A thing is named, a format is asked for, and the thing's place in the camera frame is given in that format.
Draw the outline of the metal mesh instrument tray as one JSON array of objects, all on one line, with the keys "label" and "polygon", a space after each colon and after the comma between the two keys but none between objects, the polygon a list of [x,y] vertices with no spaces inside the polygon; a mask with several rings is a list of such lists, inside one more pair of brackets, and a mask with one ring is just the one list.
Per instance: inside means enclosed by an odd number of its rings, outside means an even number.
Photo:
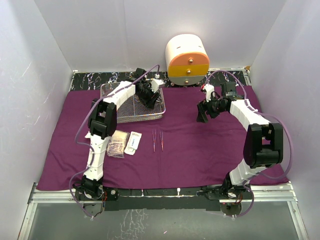
[{"label": "metal mesh instrument tray", "polygon": [[104,98],[107,103],[113,101],[117,106],[117,122],[130,123],[140,121],[156,120],[163,117],[166,111],[163,90],[159,88],[160,93],[154,109],[146,108],[140,101],[138,96],[133,95],[135,85],[129,81],[121,81],[114,83],[105,83],[100,88],[100,96],[111,97]]}]

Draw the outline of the curved tip steel tweezers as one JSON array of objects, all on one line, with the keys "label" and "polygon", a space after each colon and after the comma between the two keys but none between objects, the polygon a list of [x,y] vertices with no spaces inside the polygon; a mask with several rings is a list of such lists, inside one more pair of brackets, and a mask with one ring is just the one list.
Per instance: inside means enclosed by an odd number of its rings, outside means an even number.
[{"label": "curved tip steel tweezers", "polygon": [[160,137],[161,150],[164,151],[164,132],[161,129],[159,130],[159,137]]}]

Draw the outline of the straight steel tweezers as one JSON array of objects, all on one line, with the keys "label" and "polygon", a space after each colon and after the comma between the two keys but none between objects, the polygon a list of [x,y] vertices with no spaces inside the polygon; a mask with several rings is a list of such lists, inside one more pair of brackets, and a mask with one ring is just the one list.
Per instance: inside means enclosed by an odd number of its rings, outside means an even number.
[{"label": "straight steel tweezers", "polygon": [[156,151],[156,138],[157,138],[157,130],[152,130],[152,145],[153,145],[153,152]]}]

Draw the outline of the small white blue packet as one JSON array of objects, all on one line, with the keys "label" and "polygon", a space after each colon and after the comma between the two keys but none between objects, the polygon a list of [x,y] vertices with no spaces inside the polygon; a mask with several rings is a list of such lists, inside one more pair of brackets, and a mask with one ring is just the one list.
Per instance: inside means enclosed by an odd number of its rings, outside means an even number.
[{"label": "small white blue packet", "polygon": [[142,134],[139,132],[132,131],[129,136],[127,147],[129,149],[137,150],[141,140]]}]

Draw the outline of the purple cloth drape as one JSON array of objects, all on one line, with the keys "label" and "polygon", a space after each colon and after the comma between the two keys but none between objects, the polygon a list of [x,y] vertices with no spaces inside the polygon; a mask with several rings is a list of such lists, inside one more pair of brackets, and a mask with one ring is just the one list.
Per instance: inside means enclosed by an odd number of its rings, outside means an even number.
[{"label": "purple cloth drape", "polygon": [[[44,168],[37,184],[40,191],[67,190],[72,176],[87,165],[89,147],[75,136],[99,90],[67,94],[53,132]],[[142,134],[134,155],[106,156],[103,185],[122,189],[168,189],[217,185],[243,159],[246,131],[227,112],[207,123],[196,121],[197,104],[205,98],[197,87],[164,88],[166,111],[162,118],[120,123],[117,129]],[[155,152],[152,130],[156,130]],[[163,130],[164,150],[160,130]]]}]

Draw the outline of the small white green packet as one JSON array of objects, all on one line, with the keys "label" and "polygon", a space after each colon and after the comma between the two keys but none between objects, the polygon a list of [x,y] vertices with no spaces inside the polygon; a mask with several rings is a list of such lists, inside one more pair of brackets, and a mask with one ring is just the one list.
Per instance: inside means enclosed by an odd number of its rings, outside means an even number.
[{"label": "small white green packet", "polygon": [[136,153],[136,150],[137,150],[136,148],[130,147],[129,145],[127,145],[124,149],[124,153],[132,156]]}]

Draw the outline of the white gauze pack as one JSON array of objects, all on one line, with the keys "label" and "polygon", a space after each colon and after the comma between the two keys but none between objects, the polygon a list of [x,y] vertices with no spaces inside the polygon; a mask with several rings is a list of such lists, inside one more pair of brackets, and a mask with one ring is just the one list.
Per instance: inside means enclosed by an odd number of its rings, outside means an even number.
[{"label": "white gauze pack", "polygon": [[129,135],[128,132],[116,130],[108,141],[106,148],[107,156],[123,159]]}]

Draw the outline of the white gauze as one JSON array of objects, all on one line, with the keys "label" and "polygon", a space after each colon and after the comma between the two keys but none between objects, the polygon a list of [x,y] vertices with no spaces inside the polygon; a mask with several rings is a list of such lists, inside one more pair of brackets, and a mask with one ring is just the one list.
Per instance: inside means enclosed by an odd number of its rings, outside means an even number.
[{"label": "white gauze", "polygon": [[91,138],[91,134],[88,132],[88,133],[85,135],[85,138],[86,138],[86,139],[90,139],[90,138]]}]

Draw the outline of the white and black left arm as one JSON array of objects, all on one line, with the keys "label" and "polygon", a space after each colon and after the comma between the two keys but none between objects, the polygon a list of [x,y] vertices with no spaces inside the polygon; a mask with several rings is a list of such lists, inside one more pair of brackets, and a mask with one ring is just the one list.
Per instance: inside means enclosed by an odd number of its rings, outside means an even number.
[{"label": "white and black left arm", "polygon": [[164,84],[157,71],[154,78],[147,78],[149,71],[137,68],[132,80],[121,81],[106,96],[95,98],[91,108],[80,125],[75,143],[89,147],[86,167],[69,181],[69,188],[76,189],[87,198],[97,200],[103,196],[103,165],[107,143],[117,128],[119,108],[136,95],[147,108],[153,109]]}]

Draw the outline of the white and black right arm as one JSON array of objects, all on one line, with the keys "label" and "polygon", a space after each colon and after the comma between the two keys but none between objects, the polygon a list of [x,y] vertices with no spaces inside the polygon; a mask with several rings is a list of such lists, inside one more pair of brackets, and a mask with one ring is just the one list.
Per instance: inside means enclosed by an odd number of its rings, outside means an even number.
[{"label": "white and black right arm", "polygon": [[246,130],[243,159],[226,174],[221,186],[207,192],[207,195],[219,194],[233,199],[245,191],[252,178],[283,161],[284,129],[280,123],[272,123],[258,114],[246,94],[237,93],[234,82],[221,84],[221,93],[208,83],[201,91],[205,93],[205,99],[197,104],[197,122],[207,123],[209,118],[228,112]]}]

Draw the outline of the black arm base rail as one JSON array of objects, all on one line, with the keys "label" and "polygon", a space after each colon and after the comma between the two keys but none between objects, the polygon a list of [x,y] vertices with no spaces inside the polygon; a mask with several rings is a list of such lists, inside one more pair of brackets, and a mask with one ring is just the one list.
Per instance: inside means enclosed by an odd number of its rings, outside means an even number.
[{"label": "black arm base rail", "polygon": [[75,189],[75,199],[85,207],[101,203],[104,211],[120,210],[193,210],[223,211],[227,215],[240,214],[242,203],[252,200],[243,187],[221,193],[213,185],[191,188],[124,189],[102,187],[97,196],[90,196],[80,187]]}]

